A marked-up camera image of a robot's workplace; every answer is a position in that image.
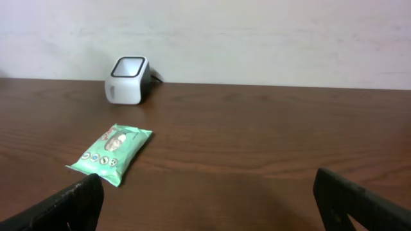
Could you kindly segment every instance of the white device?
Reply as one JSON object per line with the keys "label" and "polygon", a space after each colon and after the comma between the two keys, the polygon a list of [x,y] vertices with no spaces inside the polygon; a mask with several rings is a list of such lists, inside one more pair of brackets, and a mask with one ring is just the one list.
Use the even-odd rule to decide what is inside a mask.
{"label": "white device", "polygon": [[120,58],[105,81],[105,95],[110,103],[136,105],[150,91],[150,66],[142,56]]}

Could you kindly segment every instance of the circular icon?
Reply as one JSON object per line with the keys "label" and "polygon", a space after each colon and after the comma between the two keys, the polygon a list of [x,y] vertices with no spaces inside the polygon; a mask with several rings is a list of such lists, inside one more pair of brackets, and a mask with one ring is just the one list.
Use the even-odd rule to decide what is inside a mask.
{"label": "circular icon", "polygon": [[114,167],[114,166],[117,165],[117,162],[118,162],[118,160],[117,160],[116,158],[114,158],[114,159],[110,160],[109,166],[110,166],[110,167]]}
{"label": "circular icon", "polygon": [[102,157],[100,159],[100,164],[105,165],[109,162],[109,158],[108,157]]}
{"label": "circular icon", "polygon": [[90,158],[90,156],[91,156],[91,153],[89,153],[89,152],[84,153],[84,154],[82,155],[82,159],[83,159],[83,160],[87,160],[88,158]]}
{"label": "circular icon", "polygon": [[98,161],[99,158],[100,158],[100,155],[95,153],[95,154],[91,155],[90,160],[91,160],[91,162],[95,162],[95,161]]}

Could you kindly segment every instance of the brown wooden surface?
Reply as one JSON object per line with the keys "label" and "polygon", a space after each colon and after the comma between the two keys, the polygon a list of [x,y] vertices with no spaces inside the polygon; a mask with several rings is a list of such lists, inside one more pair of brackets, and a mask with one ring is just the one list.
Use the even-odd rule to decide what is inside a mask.
{"label": "brown wooden surface", "polygon": [[140,106],[103,82],[0,79],[0,220],[84,177],[114,123],[153,130],[98,230],[323,230],[318,167],[411,209],[411,92],[165,83]]}

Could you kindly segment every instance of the mint green plastic package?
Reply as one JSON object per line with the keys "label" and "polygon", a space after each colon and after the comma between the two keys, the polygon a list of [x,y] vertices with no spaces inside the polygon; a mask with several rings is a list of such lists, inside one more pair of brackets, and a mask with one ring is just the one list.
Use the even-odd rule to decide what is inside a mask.
{"label": "mint green plastic package", "polygon": [[77,163],[66,167],[87,175],[97,173],[118,187],[130,161],[151,134],[152,131],[115,124],[78,159]]}

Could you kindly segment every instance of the wall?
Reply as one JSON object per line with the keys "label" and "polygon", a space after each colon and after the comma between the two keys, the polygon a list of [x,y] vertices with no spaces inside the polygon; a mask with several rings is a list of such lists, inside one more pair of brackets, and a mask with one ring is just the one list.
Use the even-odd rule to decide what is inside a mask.
{"label": "wall", "polygon": [[411,1],[0,1],[8,77],[102,80],[125,55],[170,82],[411,89]]}

